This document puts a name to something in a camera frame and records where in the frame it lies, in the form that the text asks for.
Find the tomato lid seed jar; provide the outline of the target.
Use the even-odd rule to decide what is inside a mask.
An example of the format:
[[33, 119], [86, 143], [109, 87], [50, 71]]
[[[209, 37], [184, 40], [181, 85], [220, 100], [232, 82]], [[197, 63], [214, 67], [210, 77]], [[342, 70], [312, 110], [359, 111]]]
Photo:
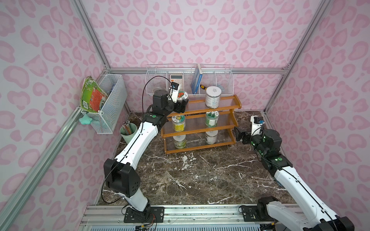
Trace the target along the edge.
[[188, 99], [188, 93], [185, 92], [185, 91], [179, 91], [177, 101], [181, 102], [181, 101], [186, 100], [186, 99]]

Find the sunflower lid yellow jar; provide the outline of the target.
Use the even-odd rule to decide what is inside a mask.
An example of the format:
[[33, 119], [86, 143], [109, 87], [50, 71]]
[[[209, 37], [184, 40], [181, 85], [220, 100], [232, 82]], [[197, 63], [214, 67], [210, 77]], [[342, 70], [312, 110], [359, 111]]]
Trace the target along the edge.
[[175, 132], [183, 132], [186, 128], [186, 117], [184, 115], [173, 116], [172, 126]]

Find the green label seed jar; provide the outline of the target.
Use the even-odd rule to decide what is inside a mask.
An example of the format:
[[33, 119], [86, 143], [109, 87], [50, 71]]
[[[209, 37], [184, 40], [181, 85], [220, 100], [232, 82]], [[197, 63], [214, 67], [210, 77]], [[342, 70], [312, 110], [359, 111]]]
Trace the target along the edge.
[[218, 111], [210, 111], [206, 112], [205, 114], [205, 125], [209, 128], [213, 128], [217, 126], [219, 112]]

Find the white lid grey jar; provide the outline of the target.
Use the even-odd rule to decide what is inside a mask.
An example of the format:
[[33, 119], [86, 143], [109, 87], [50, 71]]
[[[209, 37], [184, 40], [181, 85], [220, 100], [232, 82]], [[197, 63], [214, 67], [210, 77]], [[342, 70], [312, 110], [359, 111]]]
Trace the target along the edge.
[[219, 107], [222, 90], [217, 86], [210, 86], [206, 89], [205, 105], [215, 109]]

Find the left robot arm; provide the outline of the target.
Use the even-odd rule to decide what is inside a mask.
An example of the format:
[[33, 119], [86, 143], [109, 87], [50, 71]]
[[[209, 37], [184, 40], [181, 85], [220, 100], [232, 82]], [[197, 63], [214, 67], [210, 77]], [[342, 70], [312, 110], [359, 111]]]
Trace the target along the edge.
[[139, 212], [149, 210], [148, 199], [143, 195], [137, 165], [150, 142], [168, 122], [167, 117], [175, 112], [186, 111], [189, 99], [180, 99], [175, 90], [158, 90], [153, 95], [153, 104], [143, 113], [143, 120], [133, 138], [114, 159], [104, 163], [105, 184], [118, 193]]

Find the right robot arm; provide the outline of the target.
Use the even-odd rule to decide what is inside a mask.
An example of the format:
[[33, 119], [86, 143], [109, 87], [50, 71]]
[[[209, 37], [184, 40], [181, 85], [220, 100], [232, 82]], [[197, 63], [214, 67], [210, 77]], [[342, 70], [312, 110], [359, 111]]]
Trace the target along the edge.
[[260, 219], [272, 218], [291, 231], [353, 231], [348, 217], [340, 217], [329, 208], [304, 182], [292, 163], [280, 153], [282, 139], [276, 130], [256, 129], [246, 132], [234, 128], [236, 140], [249, 144], [264, 168], [295, 200], [304, 216], [284, 206], [273, 196], [263, 197], [257, 203]]

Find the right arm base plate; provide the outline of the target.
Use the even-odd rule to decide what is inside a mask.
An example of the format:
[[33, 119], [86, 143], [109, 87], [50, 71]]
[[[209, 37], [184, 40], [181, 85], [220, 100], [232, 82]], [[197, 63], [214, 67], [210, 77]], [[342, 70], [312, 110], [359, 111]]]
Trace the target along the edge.
[[242, 205], [238, 208], [239, 213], [242, 214], [244, 222], [259, 222], [263, 221], [258, 216], [257, 206]]

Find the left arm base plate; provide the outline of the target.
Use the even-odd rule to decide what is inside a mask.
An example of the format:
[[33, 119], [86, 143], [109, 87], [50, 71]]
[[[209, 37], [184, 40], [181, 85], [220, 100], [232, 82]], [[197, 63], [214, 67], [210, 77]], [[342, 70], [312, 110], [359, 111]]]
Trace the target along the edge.
[[146, 223], [152, 222], [154, 223], [163, 223], [165, 214], [165, 207], [151, 207], [147, 206], [144, 211], [138, 211], [131, 207], [127, 207], [124, 215], [124, 223]]

